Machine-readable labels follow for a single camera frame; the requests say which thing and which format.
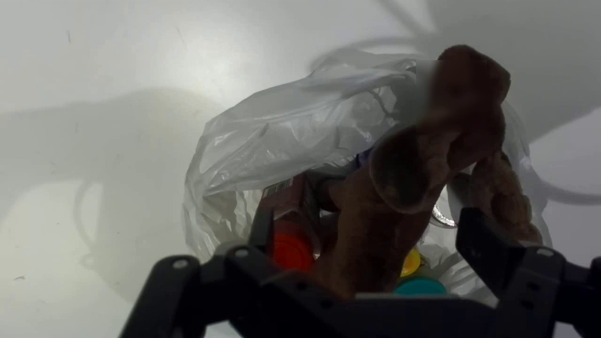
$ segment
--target white surface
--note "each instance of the white surface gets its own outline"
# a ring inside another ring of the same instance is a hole
[[[151,261],[185,252],[181,178],[202,122],[345,45],[431,58],[463,41],[503,60],[555,186],[555,244],[587,261],[598,13],[595,0],[1,2],[0,336],[114,336]]]

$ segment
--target red object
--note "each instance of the red object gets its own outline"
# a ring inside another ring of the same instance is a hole
[[[294,225],[275,223],[272,261],[283,270],[311,270],[313,246]]]

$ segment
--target white plastic bag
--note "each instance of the white plastic bag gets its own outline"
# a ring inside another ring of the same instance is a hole
[[[189,248],[206,261],[217,248],[245,242],[262,188],[305,169],[341,167],[392,126],[416,122],[429,75],[431,64],[414,56],[341,51],[320,60],[309,77],[257,92],[210,120],[185,176]],[[505,118],[505,152],[533,201],[533,222],[542,227],[520,124],[506,107]],[[429,225],[420,253],[450,293],[491,304],[490,291],[456,253],[454,235]]]

